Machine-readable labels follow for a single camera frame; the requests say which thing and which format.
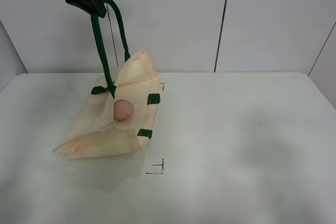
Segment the pink peach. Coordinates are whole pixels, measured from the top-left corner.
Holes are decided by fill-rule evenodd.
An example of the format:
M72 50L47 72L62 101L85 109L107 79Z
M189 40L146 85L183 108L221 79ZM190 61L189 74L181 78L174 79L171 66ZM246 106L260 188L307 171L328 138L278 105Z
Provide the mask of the pink peach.
M134 106L127 100L118 100L113 103L113 119L124 121L130 118L134 113Z

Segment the cream linen bag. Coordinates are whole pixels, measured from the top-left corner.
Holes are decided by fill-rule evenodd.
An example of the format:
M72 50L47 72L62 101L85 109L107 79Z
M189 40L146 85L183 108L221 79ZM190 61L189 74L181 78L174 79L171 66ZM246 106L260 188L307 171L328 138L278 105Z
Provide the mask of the cream linen bag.
M125 155L145 149L153 134L157 107L161 101L160 75L153 69L148 53L129 54L120 10L113 0L103 0L113 9L124 47L125 63L110 70L102 39L99 17L91 15L91 24L103 77L92 88L62 143L55 148L65 159L98 158ZM133 115L124 121L113 119L113 103L127 100Z

